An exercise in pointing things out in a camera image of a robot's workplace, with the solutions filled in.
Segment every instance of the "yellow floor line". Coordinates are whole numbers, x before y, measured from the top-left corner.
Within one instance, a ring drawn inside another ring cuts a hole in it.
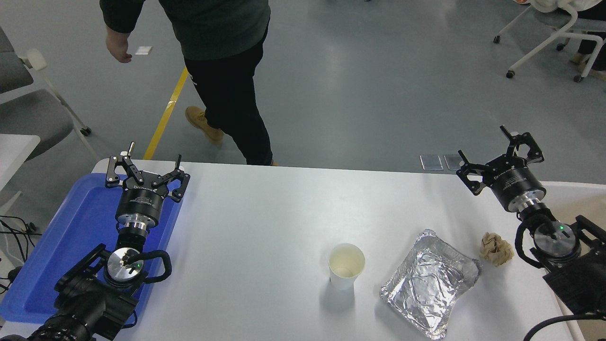
[[[158,123],[156,132],[153,134],[149,146],[147,146],[145,155],[143,155],[143,160],[151,160],[153,157],[153,154],[156,152],[158,143],[160,142],[160,139],[162,138],[162,134],[164,133],[164,129],[166,128],[166,125],[168,124],[170,115],[173,113],[173,109],[175,108],[175,104],[177,103],[177,100],[179,99],[179,95],[181,94],[181,90],[183,89],[183,85],[185,84],[185,80],[187,79],[187,76],[189,76],[189,73],[187,72],[187,68],[184,68],[183,72],[181,72],[181,77],[179,78],[179,81],[177,82],[177,86],[175,87],[175,91],[173,91],[173,95],[170,97],[170,101],[168,101],[168,104],[166,105],[166,109],[164,109],[164,114],[162,114],[162,118],[160,119],[160,122]]]

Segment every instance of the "gray chair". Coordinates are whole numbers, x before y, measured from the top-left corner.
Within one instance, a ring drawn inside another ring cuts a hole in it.
[[[37,50],[30,50],[28,56],[31,56],[31,61],[28,61],[28,58],[21,59],[15,54],[13,46],[0,27],[0,93],[33,83],[26,66],[36,70],[46,67],[42,55]],[[27,158],[30,160],[49,150],[74,131],[95,161],[99,161],[95,150],[82,136],[88,135],[90,129],[73,113],[46,76],[43,76],[55,95],[46,89],[40,89],[0,104],[0,133],[39,136],[40,143]],[[74,120],[81,124],[81,131],[78,131]]]
[[[537,54],[555,39],[558,39],[560,37],[566,38],[564,43],[560,43],[556,46],[557,51],[563,50],[571,38],[593,40],[596,42],[596,47],[593,49],[593,53],[587,61],[587,66],[585,66],[585,69],[580,75],[576,75],[573,78],[575,82],[581,82],[589,74],[589,70],[595,62],[596,57],[600,52],[600,49],[604,45],[604,40],[602,40],[602,38],[596,35],[590,35],[587,32],[606,32],[606,21],[579,19],[579,15],[576,9],[574,9],[569,4],[564,4],[560,7],[567,13],[562,13],[561,11],[554,11],[555,9],[557,9],[557,7],[544,8],[543,6],[537,4],[536,0],[531,0],[530,4],[531,6],[528,6],[528,8],[526,8],[522,13],[520,13],[520,15],[515,17],[514,20],[507,24],[501,31],[499,31],[499,33],[497,33],[493,40],[493,43],[499,44],[499,42],[501,41],[501,35],[508,31],[516,22],[520,20],[522,16],[524,16],[526,12],[531,10],[531,8],[535,9],[533,11],[534,17],[542,24],[551,27],[555,32],[552,33],[547,39],[545,39],[545,41],[535,47],[532,51],[528,52],[525,56],[520,58],[520,60],[510,66],[505,76],[507,78],[513,78],[516,74],[515,71],[518,67],[520,67],[524,62],[526,62],[532,56]]]

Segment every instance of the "blue tray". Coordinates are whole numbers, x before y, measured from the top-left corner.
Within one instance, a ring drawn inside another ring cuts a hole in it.
[[[3,318],[42,324],[57,311],[53,304],[58,293],[53,288],[61,276],[98,244],[105,244],[110,251],[116,246],[114,216],[121,195],[121,187],[105,188],[105,174],[88,174],[74,184],[6,293],[0,305]],[[144,252],[166,249],[180,208],[180,204],[164,200],[162,216],[158,225],[149,230]],[[147,261],[144,269],[150,276],[157,275],[161,264],[160,259]],[[151,290],[152,285],[143,285],[134,295],[139,300],[139,317]]]

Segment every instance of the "paper cup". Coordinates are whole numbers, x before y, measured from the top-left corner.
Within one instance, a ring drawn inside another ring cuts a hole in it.
[[[335,246],[328,258],[330,282],[340,290],[351,288],[365,264],[364,254],[357,246],[346,243]]]

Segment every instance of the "chair wheel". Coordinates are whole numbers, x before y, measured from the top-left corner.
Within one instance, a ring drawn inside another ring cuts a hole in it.
[[[84,135],[84,136],[89,136],[91,131],[92,131],[92,130],[90,130],[90,128],[89,128],[89,127],[85,127],[85,128],[80,129],[80,133],[81,133],[82,135]]]

